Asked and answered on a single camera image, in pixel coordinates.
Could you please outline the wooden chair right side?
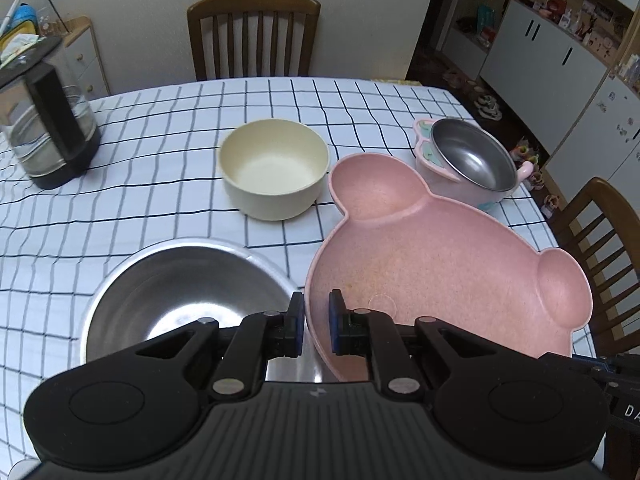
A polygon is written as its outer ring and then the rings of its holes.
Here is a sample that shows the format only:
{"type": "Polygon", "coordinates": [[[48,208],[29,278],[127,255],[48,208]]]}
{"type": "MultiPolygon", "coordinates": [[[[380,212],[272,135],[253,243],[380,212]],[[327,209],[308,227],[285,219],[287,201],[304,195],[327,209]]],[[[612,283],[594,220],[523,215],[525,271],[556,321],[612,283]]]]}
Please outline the wooden chair right side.
{"type": "Polygon", "coordinates": [[[593,310],[588,328],[597,356],[639,348],[639,216],[623,194],[590,179],[549,220],[558,245],[588,278],[593,310]]]}

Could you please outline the large stainless steel bowl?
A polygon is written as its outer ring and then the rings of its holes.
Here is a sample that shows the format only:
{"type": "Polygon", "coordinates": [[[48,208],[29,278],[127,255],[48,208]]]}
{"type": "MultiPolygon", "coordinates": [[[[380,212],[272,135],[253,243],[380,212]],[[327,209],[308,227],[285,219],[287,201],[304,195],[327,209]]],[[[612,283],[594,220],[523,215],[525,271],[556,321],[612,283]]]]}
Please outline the large stainless steel bowl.
{"type": "Polygon", "coordinates": [[[216,238],[165,240],[107,275],[82,323],[82,364],[213,318],[238,326],[247,315],[284,311],[297,288],[256,252],[216,238]]]}

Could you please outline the cream round bowl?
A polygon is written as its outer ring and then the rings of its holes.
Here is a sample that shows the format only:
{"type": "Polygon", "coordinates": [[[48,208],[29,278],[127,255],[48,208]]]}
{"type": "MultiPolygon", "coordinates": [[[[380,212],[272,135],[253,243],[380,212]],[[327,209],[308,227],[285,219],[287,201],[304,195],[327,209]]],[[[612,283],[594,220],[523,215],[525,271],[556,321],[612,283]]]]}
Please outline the cream round bowl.
{"type": "Polygon", "coordinates": [[[292,219],[309,209],[321,194],[330,162],[318,133],[276,118],[239,126],[218,151],[230,202],[262,221],[292,219]]]}

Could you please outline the pink mouse-shaped plate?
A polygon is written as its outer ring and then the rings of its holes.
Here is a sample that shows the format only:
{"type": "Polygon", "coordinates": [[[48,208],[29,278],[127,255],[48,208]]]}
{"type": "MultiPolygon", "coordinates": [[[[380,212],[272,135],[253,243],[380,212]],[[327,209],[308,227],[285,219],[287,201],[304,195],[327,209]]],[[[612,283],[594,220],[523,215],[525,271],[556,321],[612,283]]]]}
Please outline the pink mouse-shaped plate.
{"type": "Polygon", "coordinates": [[[343,217],[311,263],[306,317],[338,380],[366,379],[367,365],[332,351],[334,289],[349,309],[381,311],[397,324],[432,316],[526,356],[570,356],[574,331],[591,318],[592,293],[567,252],[536,250],[489,214],[433,194],[398,158],[349,155],[328,182],[343,217]]]}

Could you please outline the white black grid tablecloth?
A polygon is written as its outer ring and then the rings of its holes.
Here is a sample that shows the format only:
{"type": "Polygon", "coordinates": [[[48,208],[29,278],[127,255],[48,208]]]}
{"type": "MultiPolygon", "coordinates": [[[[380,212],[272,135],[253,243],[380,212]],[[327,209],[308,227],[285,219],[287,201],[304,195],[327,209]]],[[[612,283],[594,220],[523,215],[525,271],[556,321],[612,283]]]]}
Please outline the white black grid tablecloth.
{"type": "MultiPolygon", "coordinates": [[[[267,258],[305,293],[314,256],[343,217],[329,189],[334,165],[376,153],[416,170],[418,119],[471,120],[446,90],[328,78],[192,82],[109,96],[91,109],[98,152],[83,176],[59,188],[37,188],[9,144],[1,148],[3,471],[35,456],[25,403],[46,379],[81,364],[89,302],[116,266],[165,240],[216,238],[267,258]],[[234,129],[269,118],[311,128],[331,157],[320,196],[283,221],[235,208],[218,168],[221,143],[234,129]]],[[[524,190],[485,214],[536,250],[559,248],[524,190]]],[[[292,359],[288,367],[314,382],[327,367],[309,327],[305,347],[311,362],[292,359]]]]}

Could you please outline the wooden chair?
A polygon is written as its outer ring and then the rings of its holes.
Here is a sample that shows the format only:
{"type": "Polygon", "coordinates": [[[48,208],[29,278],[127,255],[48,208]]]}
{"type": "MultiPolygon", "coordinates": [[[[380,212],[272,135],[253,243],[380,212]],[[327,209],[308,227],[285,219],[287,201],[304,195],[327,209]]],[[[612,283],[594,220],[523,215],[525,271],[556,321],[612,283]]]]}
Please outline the wooden chair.
{"type": "Polygon", "coordinates": [[[588,278],[593,310],[588,328],[597,356],[639,348],[639,216],[623,194],[590,179],[549,220],[558,245],[588,278]]]}
{"type": "Polygon", "coordinates": [[[201,0],[186,11],[195,78],[309,75],[317,0],[201,0]]]}

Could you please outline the white wall cupboard unit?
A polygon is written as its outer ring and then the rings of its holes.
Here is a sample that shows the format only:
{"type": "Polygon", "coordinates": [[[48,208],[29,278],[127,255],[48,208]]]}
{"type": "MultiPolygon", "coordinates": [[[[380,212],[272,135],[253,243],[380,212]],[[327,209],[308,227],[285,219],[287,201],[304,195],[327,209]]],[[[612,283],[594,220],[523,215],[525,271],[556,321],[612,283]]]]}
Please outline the white wall cupboard unit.
{"type": "Polygon", "coordinates": [[[611,179],[639,145],[639,96],[617,71],[639,40],[639,0],[483,0],[495,36],[479,47],[465,18],[448,58],[513,112],[549,158],[548,188],[571,200],[593,177],[611,179]]]}

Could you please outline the wooden chair far side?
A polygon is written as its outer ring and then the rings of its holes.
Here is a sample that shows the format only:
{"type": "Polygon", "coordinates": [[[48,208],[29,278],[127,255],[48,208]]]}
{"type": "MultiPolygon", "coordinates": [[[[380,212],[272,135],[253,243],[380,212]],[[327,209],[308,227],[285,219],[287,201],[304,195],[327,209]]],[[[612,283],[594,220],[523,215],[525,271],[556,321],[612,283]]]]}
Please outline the wooden chair far side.
{"type": "Polygon", "coordinates": [[[309,75],[317,0],[201,0],[186,11],[195,78],[309,75]]]}

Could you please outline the pink steel-lined kids bowl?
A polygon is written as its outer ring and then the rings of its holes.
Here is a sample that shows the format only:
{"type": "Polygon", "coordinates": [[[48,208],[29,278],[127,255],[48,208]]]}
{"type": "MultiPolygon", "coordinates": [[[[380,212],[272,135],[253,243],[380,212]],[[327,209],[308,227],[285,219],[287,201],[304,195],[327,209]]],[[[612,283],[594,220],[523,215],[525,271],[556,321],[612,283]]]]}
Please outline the pink steel-lined kids bowl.
{"type": "Polygon", "coordinates": [[[432,193],[490,211],[534,172],[516,166],[509,152],[485,130],[462,119],[418,119],[413,153],[416,171],[432,193]]]}

